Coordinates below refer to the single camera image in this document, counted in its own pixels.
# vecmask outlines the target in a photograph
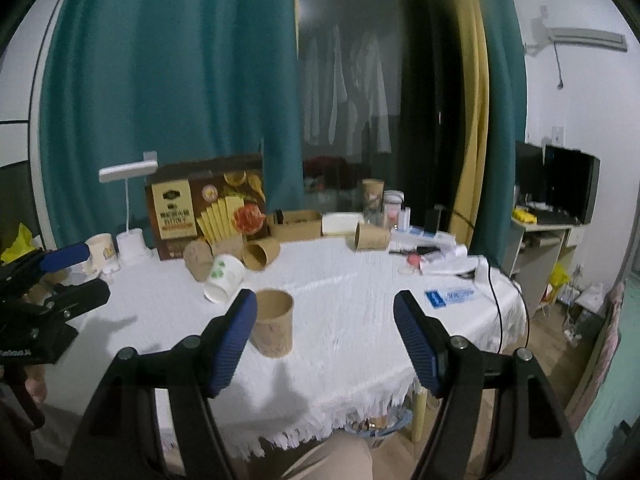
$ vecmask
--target white tablecloth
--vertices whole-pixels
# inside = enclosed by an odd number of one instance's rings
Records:
[[[282,288],[292,294],[294,345],[282,359],[267,359],[248,344],[231,385],[211,401],[231,455],[261,455],[258,438],[295,447],[343,427],[349,412],[377,416],[401,402],[414,370],[393,320],[393,299],[412,291],[428,316],[480,349],[497,349],[499,325],[492,299],[434,310],[424,291],[468,285],[455,276],[399,274],[406,264],[385,251],[355,253],[343,238],[282,245],[263,272],[249,272],[244,287]],[[504,345],[524,331],[524,307],[514,286],[492,274],[504,324]],[[109,302],[78,318],[80,333],[56,365],[47,367],[47,425],[40,439],[64,449],[71,441],[102,375],[116,352],[171,348],[199,334],[228,305],[209,303],[182,260],[123,268],[113,276]],[[159,392],[164,443],[174,439],[168,398]]]

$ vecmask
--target yellow curtain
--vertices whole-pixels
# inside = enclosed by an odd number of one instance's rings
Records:
[[[476,223],[489,125],[489,63],[479,0],[454,0],[460,29],[460,49],[465,93],[465,158],[454,209]],[[449,231],[458,243],[471,243],[473,230],[457,215]]]

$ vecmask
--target kraft paper box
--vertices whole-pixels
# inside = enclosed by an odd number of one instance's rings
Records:
[[[147,177],[146,205],[161,260],[197,238],[213,250],[268,235],[262,155],[167,164]]]
[[[276,213],[267,216],[269,233],[280,243],[315,240],[322,236],[322,214],[304,209],[283,211],[282,224],[278,224]]]

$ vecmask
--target brown paper cup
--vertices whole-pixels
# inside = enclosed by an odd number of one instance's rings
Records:
[[[358,224],[356,227],[356,250],[371,251],[386,249],[391,240],[389,229],[371,224]]]
[[[219,254],[232,254],[238,260],[242,260],[242,235],[225,238],[221,242],[217,242],[211,246],[211,252],[216,257]]]
[[[365,178],[362,181],[362,200],[364,209],[379,209],[385,190],[385,181],[376,178]]]
[[[209,277],[213,265],[213,254],[209,244],[202,240],[189,242],[182,252],[182,257],[197,282],[204,282]]]
[[[258,316],[251,332],[251,343],[265,357],[283,357],[293,347],[293,298],[267,288],[255,293]]]
[[[247,242],[242,249],[242,260],[251,270],[263,270],[280,254],[280,242],[275,238],[263,238]]]

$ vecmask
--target round table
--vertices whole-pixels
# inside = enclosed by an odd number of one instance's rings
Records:
[[[484,350],[497,349],[495,301],[473,300],[434,309],[425,290],[466,285],[455,276],[405,275],[402,256],[386,251],[356,253],[344,238],[282,245],[263,272],[248,272],[245,288],[281,288],[295,301],[293,350],[281,359],[263,357],[247,344],[232,383],[210,402],[232,456],[262,455],[258,438],[281,448],[328,436],[350,413],[379,416],[402,402],[414,370],[393,320],[393,298],[412,291],[428,316],[441,320]],[[504,343],[524,331],[524,307],[513,284],[492,274],[504,325]],[[72,323],[78,338],[55,365],[47,366],[47,424],[40,439],[65,448],[116,352],[171,348],[199,334],[228,304],[212,304],[182,260],[125,267],[113,275],[107,304]],[[166,391],[157,390],[163,443],[173,434]]]

